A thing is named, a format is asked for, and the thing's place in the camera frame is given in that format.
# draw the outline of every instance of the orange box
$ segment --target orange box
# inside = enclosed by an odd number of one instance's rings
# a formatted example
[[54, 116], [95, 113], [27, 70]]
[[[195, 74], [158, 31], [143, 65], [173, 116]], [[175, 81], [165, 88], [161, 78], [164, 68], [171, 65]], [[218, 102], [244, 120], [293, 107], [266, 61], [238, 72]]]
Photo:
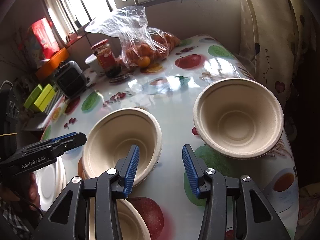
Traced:
[[41, 66], [37, 72], [36, 76], [41, 82], [52, 74], [52, 72], [59, 66], [60, 62], [65, 61], [69, 57], [69, 53], [66, 48], [59, 50], [54, 54], [48, 62]]

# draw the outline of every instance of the transparent plastic bag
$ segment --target transparent plastic bag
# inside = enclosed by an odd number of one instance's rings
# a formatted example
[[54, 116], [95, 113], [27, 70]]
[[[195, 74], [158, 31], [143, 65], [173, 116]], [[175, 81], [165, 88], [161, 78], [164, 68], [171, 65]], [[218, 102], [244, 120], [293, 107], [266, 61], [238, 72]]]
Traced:
[[145, 8], [129, 6], [94, 19], [85, 31], [118, 37], [122, 53], [117, 61], [125, 66], [147, 67], [157, 59], [167, 58], [180, 44], [174, 35], [147, 26]]

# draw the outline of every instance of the clothing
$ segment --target clothing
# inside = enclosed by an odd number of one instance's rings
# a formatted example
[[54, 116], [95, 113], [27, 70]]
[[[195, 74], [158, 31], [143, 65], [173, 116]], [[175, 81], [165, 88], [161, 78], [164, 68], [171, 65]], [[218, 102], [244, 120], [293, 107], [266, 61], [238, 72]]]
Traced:
[[13, 207], [0, 198], [0, 215], [3, 215], [5, 220], [9, 223], [13, 232], [21, 240], [29, 240], [31, 238], [31, 233], [29, 229], [25, 226], [23, 221], [16, 215]]

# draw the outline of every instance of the metal bolt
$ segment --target metal bolt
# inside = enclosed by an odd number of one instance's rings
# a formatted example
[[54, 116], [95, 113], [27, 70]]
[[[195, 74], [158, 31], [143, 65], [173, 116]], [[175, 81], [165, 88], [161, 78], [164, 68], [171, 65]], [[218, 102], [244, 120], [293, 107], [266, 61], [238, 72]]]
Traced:
[[109, 175], [116, 174], [116, 172], [117, 172], [117, 170], [116, 170], [115, 168], [111, 168], [111, 169], [107, 170], [107, 173], [108, 173]]
[[72, 178], [72, 182], [73, 183], [78, 183], [78, 182], [80, 182], [81, 181], [81, 178], [79, 177], [79, 176], [76, 176], [76, 177], [73, 177]]
[[207, 168], [207, 169], [206, 169], [206, 172], [207, 172], [208, 174], [215, 174], [215, 173], [216, 173], [216, 170], [213, 169], [213, 168]]
[[251, 180], [251, 178], [248, 175], [242, 175], [241, 179], [245, 182], [249, 182]]

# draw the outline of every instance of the table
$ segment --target table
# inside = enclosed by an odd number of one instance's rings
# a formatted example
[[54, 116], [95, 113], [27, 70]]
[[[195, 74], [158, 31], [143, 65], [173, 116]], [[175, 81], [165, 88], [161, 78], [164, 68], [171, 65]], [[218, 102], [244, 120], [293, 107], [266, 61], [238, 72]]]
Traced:
[[[298, 218], [298, 182], [285, 132], [271, 153], [253, 160], [223, 157], [192, 133], [193, 104], [204, 87], [228, 77], [252, 79], [218, 41], [205, 34], [183, 40], [166, 60], [111, 80], [96, 76], [90, 69], [85, 73], [90, 77], [88, 89], [71, 102], [57, 103], [43, 139], [69, 132], [88, 134], [98, 120], [124, 107], [141, 107], [153, 114], [162, 130], [162, 152], [155, 169], [133, 189], [130, 197], [147, 197], [152, 200], [146, 201], [146, 205], [158, 205], [152, 211], [155, 220], [162, 220], [163, 214], [164, 227], [158, 240], [195, 240], [200, 232], [204, 201], [197, 200], [188, 185], [181, 157], [184, 144], [190, 144], [209, 167], [226, 176], [251, 176], [293, 239]], [[122, 97], [113, 101], [117, 93], [122, 93]], [[78, 175], [82, 149], [62, 156], [67, 182]], [[231, 214], [232, 203], [228, 199], [228, 237], [232, 235]]]

